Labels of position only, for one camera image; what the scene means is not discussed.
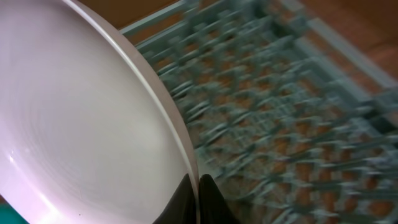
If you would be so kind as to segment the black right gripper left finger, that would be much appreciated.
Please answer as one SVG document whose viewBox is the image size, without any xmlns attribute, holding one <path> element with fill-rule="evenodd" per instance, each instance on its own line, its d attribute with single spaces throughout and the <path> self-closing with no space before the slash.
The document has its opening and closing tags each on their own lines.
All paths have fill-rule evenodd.
<svg viewBox="0 0 398 224">
<path fill-rule="evenodd" d="M 153 224 L 196 224 L 197 210 L 192 183 L 186 174 Z"/>
</svg>

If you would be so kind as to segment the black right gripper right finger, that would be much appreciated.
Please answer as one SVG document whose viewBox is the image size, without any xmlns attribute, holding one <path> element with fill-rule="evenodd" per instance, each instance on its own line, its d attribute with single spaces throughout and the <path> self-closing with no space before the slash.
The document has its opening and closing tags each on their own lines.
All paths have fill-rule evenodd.
<svg viewBox="0 0 398 224">
<path fill-rule="evenodd" d="M 200 178 L 198 193 L 201 224 L 240 224 L 210 174 Z"/>
</svg>

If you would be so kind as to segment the pink round plate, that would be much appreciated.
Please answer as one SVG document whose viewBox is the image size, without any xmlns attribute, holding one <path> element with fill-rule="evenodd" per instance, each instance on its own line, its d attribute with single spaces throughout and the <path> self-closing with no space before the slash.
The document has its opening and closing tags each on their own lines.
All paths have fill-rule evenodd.
<svg viewBox="0 0 398 224">
<path fill-rule="evenodd" d="M 198 168 L 154 69 L 79 1 L 1 2 L 1 195 L 29 223 L 152 223 Z"/>
</svg>

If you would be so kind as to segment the grey dishwasher rack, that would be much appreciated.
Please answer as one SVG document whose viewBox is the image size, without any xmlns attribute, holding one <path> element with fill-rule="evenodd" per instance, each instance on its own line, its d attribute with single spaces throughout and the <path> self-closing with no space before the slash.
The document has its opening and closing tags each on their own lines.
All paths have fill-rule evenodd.
<svg viewBox="0 0 398 224">
<path fill-rule="evenodd" d="M 299 1 L 177 1 L 121 32 L 243 223 L 397 222 L 397 81 Z"/>
</svg>

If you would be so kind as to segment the teal plastic tray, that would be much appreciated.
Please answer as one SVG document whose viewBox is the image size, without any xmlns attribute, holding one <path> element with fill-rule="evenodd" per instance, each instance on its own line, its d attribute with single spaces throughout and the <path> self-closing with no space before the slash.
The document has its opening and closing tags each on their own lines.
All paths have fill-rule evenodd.
<svg viewBox="0 0 398 224">
<path fill-rule="evenodd" d="M 0 204 L 0 224 L 29 224 L 8 203 Z"/>
</svg>

